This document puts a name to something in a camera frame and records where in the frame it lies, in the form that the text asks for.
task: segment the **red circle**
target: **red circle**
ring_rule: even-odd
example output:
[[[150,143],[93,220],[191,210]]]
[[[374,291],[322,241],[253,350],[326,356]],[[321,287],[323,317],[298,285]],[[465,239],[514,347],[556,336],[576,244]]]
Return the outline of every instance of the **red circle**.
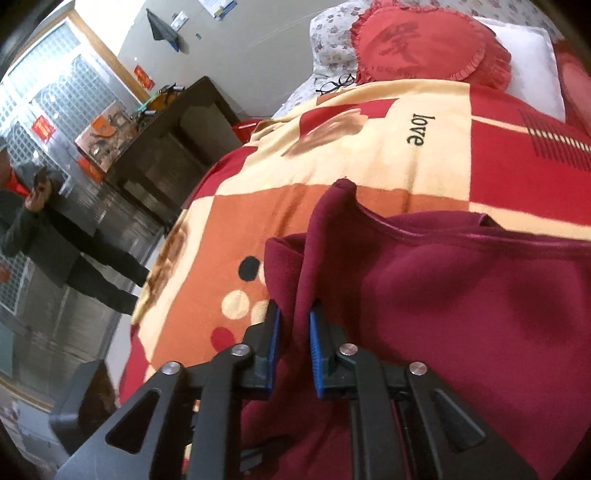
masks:
[[[217,327],[212,332],[211,342],[215,351],[221,352],[234,345],[236,340],[234,340],[234,334],[230,330],[225,327]]]

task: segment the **wall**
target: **wall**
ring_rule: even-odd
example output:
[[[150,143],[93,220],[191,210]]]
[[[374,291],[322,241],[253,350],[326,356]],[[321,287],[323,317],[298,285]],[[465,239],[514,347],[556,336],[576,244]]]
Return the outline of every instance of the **wall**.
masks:
[[[76,11],[117,55],[144,0],[76,0]]]
[[[216,21],[198,0],[147,0],[119,60],[130,71],[139,63],[156,89],[174,82],[190,85],[207,75],[239,115],[270,116],[312,73],[310,20],[340,1],[237,2],[223,21]],[[181,10],[189,16],[180,31],[188,53],[152,39],[146,8],[166,22]]]

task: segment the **metal screw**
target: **metal screw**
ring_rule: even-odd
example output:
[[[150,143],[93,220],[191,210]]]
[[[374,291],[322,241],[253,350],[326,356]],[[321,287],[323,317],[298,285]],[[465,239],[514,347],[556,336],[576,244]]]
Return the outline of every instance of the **metal screw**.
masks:
[[[238,345],[234,345],[232,347],[232,355],[236,356],[245,356],[251,352],[251,348],[248,345],[244,345],[244,343],[239,343]]]
[[[418,375],[419,377],[427,373],[427,365],[423,362],[413,362],[409,365],[409,369],[413,375]]]
[[[359,351],[359,349],[357,348],[357,345],[355,345],[354,343],[343,343],[339,347],[339,352],[341,352],[343,355],[346,355],[346,356],[354,355],[358,351]]]
[[[160,371],[164,374],[164,375],[174,375],[179,373],[181,370],[181,364],[179,364],[178,362],[166,362],[162,368],[160,369]]]

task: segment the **black-framed glasses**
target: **black-framed glasses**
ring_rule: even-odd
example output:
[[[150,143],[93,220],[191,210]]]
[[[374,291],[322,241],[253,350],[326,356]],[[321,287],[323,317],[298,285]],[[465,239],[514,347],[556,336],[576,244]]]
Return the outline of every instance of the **black-framed glasses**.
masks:
[[[349,85],[353,85],[355,78],[350,73],[344,73],[339,77],[338,82],[326,82],[319,90],[321,95],[326,95],[327,93],[336,92],[341,87],[348,87]]]

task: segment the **person's leg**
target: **person's leg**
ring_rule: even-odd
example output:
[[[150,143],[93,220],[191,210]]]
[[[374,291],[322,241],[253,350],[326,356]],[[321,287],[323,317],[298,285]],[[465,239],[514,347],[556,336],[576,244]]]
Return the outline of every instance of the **person's leg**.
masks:
[[[133,314],[138,300],[135,295],[113,285],[83,256],[78,257],[74,263],[66,284],[109,308],[128,315]]]
[[[103,265],[112,267],[116,272],[142,287],[150,272],[129,253],[110,244],[100,231],[90,236],[68,217],[48,209],[51,224],[60,234],[81,252],[90,255]]]

